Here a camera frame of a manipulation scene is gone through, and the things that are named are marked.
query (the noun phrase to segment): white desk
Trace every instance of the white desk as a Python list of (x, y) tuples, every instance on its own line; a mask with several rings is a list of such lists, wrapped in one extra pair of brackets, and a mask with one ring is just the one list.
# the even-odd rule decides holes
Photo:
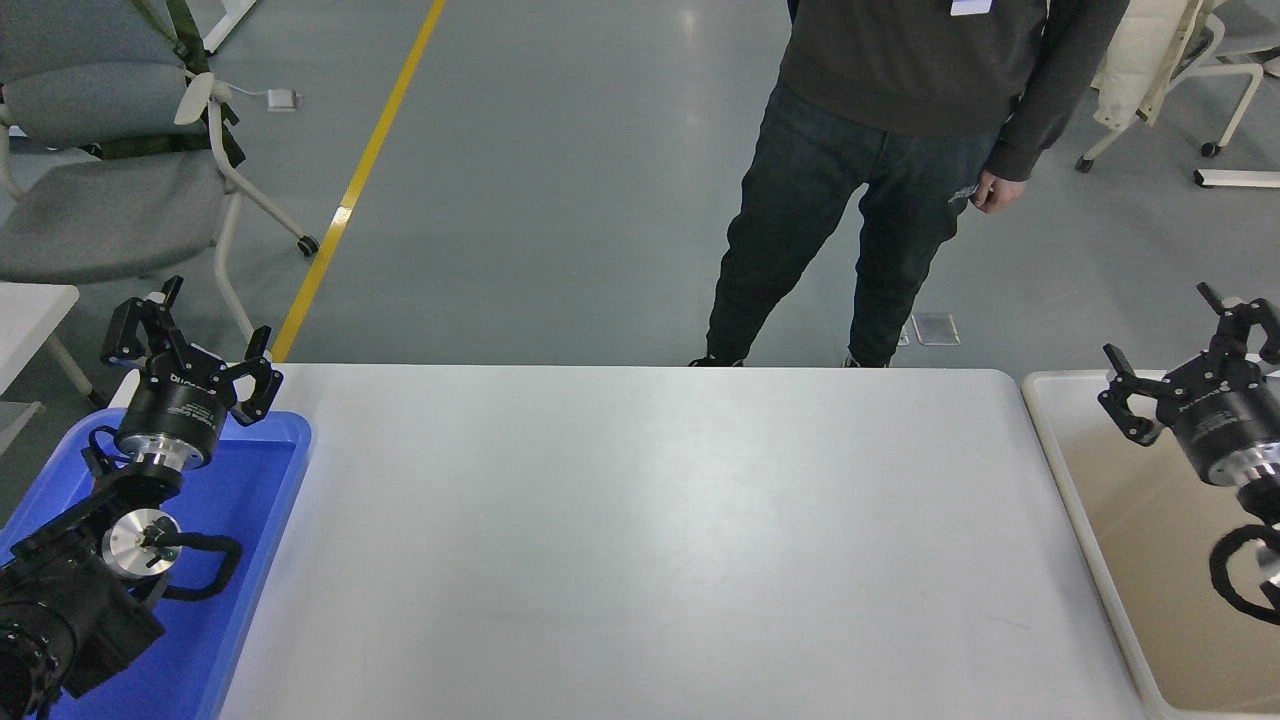
[(1006, 375), (280, 368), (223, 720), (1144, 717)]
[(1208, 170), (1193, 173), (1201, 187), (1280, 187), (1280, 172), (1275, 170)]
[(221, 0), (223, 17), (205, 33), (205, 50), (216, 53), (227, 36), (244, 19), (257, 0)]
[[(0, 282), (0, 392), (49, 340), (78, 297), (79, 291), (65, 284)], [(35, 402), (0, 402), (0, 452), (9, 448), (38, 407)]]

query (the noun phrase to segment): person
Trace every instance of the person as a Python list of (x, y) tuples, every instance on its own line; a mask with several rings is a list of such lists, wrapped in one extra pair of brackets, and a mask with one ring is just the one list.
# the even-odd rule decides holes
[(728, 225), (700, 366), (741, 365), (840, 223), (863, 228), (845, 366), (887, 366), (966, 204), (1023, 193), (1128, 0), (788, 0), (778, 82)]

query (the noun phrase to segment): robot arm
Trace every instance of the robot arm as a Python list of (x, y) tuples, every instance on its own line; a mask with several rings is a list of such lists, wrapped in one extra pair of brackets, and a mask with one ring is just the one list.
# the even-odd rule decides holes
[[(266, 415), (283, 375), (265, 357), (265, 327), (236, 365), (188, 343), (170, 314), (180, 287), (174, 277), (160, 297), (116, 307), (102, 360), (142, 379), (120, 427), (87, 438), (93, 491), (15, 543), (0, 566), (0, 719), (47, 717), (63, 689), (81, 697), (96, 688), (164, 634), (152, 614), (160, 600), (206, 600), (236, 571), (237, 541), (184, 533), (160, 506), (180, 492), (184, 470), (212, 459), (228, 414), (242, 425)], [(255, 380), (243, 401), (233, 386), (242, 377)], [(127, 457), (108, 455), (100, 432)], [(206, 587), (169, 584), (183, 548), (223, 555)]]
[[(1196, 286), (1219, 315), (1207, 350), (1161, 380), (1139, 378), (1112, 345), (1103, 350), (1115, 374), (1098, 402), (1125, 437), (1149, 446), (1167, 427), (1204, 483), (1238, 488), (1236, 500), (1261, 525), (1228, 533), (1210, 553), (1213, 588), (1233, 607), (1280, 625), (1280, 401), (1266, 386), (1280, 366), (1280, 319), (1266, 300), (1229, 305), (1210, 288)], [(1262, 364), (1245, 357), (1249, 332), (1262, 327)], [(1129, 409), (1134, 395), (1156, 400), (1155, 420)], [(1271, 603), (1252, 603), (1231, 585), (1226, 561), (1248, 543), (1258, 543), (1262, 594)]]

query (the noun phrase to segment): white jacket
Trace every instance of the white jacket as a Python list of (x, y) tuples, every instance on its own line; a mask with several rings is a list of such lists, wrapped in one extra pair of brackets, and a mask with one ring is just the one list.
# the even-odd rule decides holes
[(1188, 42), (1224, 1), (1129, 0), (1093, 79), (1098, 88), (1093, 119), (1110, 129), (1124, 129), (1138, 118), (1155, 123)]

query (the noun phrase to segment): blue plastic tray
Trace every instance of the blue plastic tray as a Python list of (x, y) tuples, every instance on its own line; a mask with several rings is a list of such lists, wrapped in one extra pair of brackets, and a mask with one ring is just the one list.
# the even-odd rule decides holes
[[(0, 562), (9, 548), (88, 495), (92, 477), (79, 451), (88, 432), (119, 425), (123, 409), (102, 410), (68, 430), (4, 530)], [(105, 434), (99, 438), (108, 441)], [(271, 413), (242, 428), (228, 419), (212, 461), (184, 473), (178, 497), (164, 503), (183, 532), (230, 536), (244, 546), (236, 577), (204, 602), (161, 600), (165, 626), (133, 665), (79, 700), (64, 694), (54, 720), (212, 720), (227, 696), (266, 571), (306, 471), (311, 427), (292, 413)], [(204, 587), (220, 556), (187, 550), (170, 570), (172, 583)]]

